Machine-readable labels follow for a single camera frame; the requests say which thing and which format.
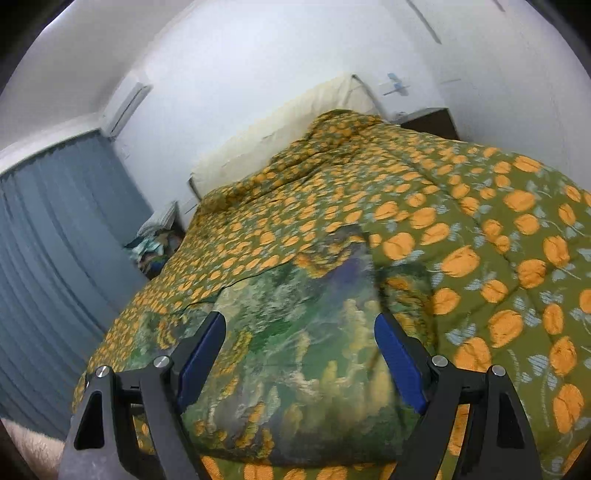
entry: blue gripper pad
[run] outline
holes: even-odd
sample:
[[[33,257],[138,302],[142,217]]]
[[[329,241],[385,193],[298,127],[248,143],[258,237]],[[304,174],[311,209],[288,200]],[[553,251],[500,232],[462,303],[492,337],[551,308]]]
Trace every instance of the blue gripper pad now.
[[[420,371],[382,314],[375,319],[374,335],[402,399],[423,415],[427,409],[427,399],[423,393]]]
[[[177,396],[177,405],[181,412],[199,398],[225,338],[226,320],[218,313],[181,371]]]

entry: blue curtain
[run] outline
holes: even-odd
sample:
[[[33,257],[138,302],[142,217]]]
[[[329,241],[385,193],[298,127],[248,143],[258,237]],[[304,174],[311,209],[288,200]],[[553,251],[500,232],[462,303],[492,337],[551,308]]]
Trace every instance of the blue curtain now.
[[[65,438],[74,386],[145,284],[123,245],[151,211],[97,133],[0,177],[0,411]]]

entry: comforter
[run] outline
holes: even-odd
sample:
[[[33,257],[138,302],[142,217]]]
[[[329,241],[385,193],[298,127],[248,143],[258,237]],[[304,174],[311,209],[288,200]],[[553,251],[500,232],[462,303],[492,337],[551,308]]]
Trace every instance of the comforter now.
[[[456,366],[503,365],[544,475],[559,478],[591,434],[590,207],[591,194],[523,155],[328,112],[268,167],[204,198],[181,248],[115,320],[89,371],[141,367],[219,307],[232,319],[226,341],[183,414],[212,477],[385,479],[416,418],[367,334],[382,302]],[[350,248],[360,242],[364,264],[378,276],[386,269],[382,288],[352,290],[335,304],[342,324],[310,333],[319,304],[301,309],[316,288],[302,286],[361,255]],[[282,286],[300,292],[289,309]],[[349,345],[358,334],[361,346]],[[74,403],[82,392],[81,379]],[[460,406],[441,478],[451,478],[466,419]],[[141,418],[137,430],[149,450]],[[313,451],[290,441],[309,438]],[[360,453],[335,448],[347,444]]]

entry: pillow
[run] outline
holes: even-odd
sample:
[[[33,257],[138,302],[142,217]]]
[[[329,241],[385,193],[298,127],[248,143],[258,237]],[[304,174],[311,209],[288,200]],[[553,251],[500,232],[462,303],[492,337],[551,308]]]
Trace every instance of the pillow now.
[[[346,75],[317,85],[204,155],[191,173],[197,196],[203,197],[264,168],[273,155],[302,137],[317,116],[336,108],[379,115],[357,77]]]
[[[157,210],[139,227],[138,236],[147,236],[158,230],[170,230],[177,217],[177,202],[170,202],[160,210]]]

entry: wall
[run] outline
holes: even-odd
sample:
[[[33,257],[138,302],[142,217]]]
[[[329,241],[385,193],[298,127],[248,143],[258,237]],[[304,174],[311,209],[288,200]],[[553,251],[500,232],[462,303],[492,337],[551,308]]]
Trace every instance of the wall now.
[[[525,0],[382,0],[430,66],[460,137],[543,160],[591,188],[591,79]]]
[[[388,72],[403,77],[409,95],[383,97],[389,114],[443,104],[379,0],[205,2],[170,28],[141,67],[154,89],[115,146],[155,209],[192,198],[186,181],[200,154],[342,73],[374,88]]]
[[[133,62],[191,0],[75,0],[33,42],[0,95],[0,172],[96,129]]]

